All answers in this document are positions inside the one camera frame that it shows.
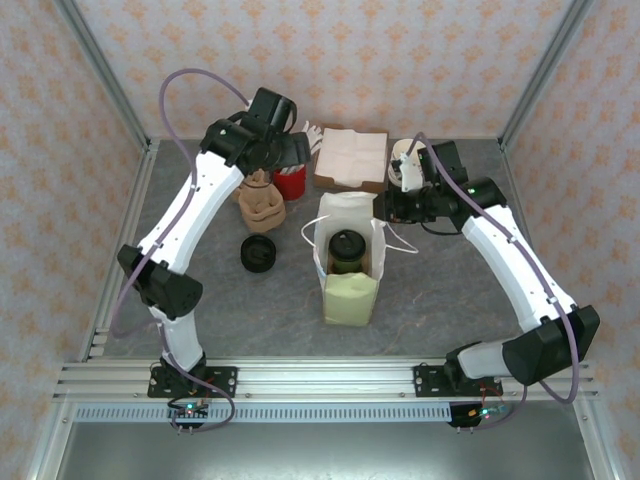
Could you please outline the black coffee cup lid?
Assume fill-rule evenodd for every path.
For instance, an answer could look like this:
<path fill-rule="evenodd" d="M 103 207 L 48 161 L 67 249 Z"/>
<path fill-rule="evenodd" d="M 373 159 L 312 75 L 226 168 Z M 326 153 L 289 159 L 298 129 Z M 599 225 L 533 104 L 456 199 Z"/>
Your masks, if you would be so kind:
<path fill-rule="evenodd" d="M 335 260 L 354 262 L 365 255 L 366 241 L 357 231 L 343 229 L 331 236 L 328 249 Z"/>

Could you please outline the white and green paper bag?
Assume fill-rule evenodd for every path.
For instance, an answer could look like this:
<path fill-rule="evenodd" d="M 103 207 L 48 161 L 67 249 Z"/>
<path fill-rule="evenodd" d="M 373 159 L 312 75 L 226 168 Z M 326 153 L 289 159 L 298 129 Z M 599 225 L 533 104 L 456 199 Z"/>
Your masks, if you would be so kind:
<path fill-rule="evenodd" d="M 323 301 L 324 321 L 331 325 L 365 326 L 372 317 L 389 250 L 415 255 L 419 250 L 401 238 L 386 221 L 374 217 L 372 193 L 354 191 L 325 193 L 317 215 L 300 229 L 312 248 Z M 364 271 L 329 273 L 329 240 L 350 229 L 366 241 Z"/>

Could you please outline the red cup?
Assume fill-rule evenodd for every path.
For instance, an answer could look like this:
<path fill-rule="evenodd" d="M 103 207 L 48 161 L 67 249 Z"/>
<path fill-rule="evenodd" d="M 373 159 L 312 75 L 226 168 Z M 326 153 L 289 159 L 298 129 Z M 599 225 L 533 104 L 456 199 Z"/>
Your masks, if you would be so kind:
<path fill-rule="evenodd" d="M 273 174 L 273 183 L 285 201 L 299 199 L 306 189 L 306 166 L 291 167 Z"/>

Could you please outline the brown pulp carrier stack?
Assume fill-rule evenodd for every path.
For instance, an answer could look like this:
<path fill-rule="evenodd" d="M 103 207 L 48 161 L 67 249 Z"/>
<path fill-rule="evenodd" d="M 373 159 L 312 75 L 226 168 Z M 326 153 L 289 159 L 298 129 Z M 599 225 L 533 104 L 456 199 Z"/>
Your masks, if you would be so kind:
<path fill-rule="evenodd" d="M 243 221 L 253 233 L 266 233 L 281 226 L 286 219 L 282 194 L 271 182 L 270 175 L 260 169 L 246 177 L 234 191 Z"/>

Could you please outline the white paper cup stack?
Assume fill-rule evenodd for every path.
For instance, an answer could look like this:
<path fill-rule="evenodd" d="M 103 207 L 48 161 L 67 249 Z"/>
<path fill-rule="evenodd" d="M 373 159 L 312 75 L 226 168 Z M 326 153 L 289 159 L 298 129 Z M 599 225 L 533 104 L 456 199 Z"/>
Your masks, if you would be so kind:
<path fill-rule="evenodd" d="M 391 151 L 391 157 L 388 164 L 388 180 L 392 185 L 399 187 L 401 189 L 401 172 L 399 170 L 399 156 L 403 152 L 408 152 L 409 148 L 412 145 L 412 139 L 401 139 L 395 142 Z M 413 155 L 414 157 L 419 158 L 418 151 L 424 148 L 425 145 L 421 141 L 417 141 L 414 145 L 411 153 L 409 155 Z"/>

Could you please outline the small circuit board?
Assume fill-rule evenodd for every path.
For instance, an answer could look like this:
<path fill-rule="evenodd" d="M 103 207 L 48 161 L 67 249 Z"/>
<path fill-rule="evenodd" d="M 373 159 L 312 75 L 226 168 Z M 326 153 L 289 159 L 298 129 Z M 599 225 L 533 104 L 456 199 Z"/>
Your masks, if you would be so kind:
<path fill-rule="evenodd" d="M 209 407 L 201 401 L 186 401 L 171 399 L 167 402 L 168 417 L 172 420 L 204 421 L 209 417 Z"/>
<path fill-rule="evenodd" d="M 479 406 L 477 408 L 471 408 L 464 415 L 465 419 L 469 420 L 492 420 L 506 417 L 511 412 L 511 409 L 506 404 L 495 404 L 488 406 Z"/>

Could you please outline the grey metal sheet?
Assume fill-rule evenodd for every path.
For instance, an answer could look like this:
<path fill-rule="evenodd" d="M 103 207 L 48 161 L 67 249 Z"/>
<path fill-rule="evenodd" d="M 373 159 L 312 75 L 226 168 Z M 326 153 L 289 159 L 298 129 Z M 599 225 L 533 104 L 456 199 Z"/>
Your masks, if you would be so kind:
<path fill-rule="evenodd" d="M 570 423 L 77 424 L 56 480 L 595 480 Z"/>

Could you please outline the aluminium frame post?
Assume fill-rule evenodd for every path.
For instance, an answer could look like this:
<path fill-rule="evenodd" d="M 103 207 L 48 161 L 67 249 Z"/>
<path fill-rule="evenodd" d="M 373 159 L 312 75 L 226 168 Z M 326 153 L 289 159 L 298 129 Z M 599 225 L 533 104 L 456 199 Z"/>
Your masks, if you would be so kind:
<path fill-rule="evenodd" d="M 124 122 L 126 130 L 141 149 L 147 150 L 151 144 L 151 139 L 146 134 L 142 122 L 111 68 L 103 49 L 100 47 L 76 0 L 52 0 L 52 2 L 79 43 L 85 58 L 93 68 L 108 98 Z"/>
<path fill-rule="evenodd" d="M 595 0 L 571 0 L 540 61 L 510 115 L 502 134 L 497 138 L 505 153 L 514 142 L 526 119 L 533 110 L 546 84 L 558 67 L 564 53 L 591 9 Z"/>

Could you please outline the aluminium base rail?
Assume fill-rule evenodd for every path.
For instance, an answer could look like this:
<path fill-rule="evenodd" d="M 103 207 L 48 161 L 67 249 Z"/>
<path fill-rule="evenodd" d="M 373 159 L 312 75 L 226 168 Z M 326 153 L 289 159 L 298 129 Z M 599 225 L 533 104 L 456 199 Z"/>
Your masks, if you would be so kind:
<path fill-rule="evenodd" d="M 408 402 L 413 368 L 439 365 L 420 357 L 212 358 L 238 369 L 235 399 L 247 402 Z M 97 357 L 62 367 L 53 397 L 67 401 L 149 401 L 149 359 Z"/>

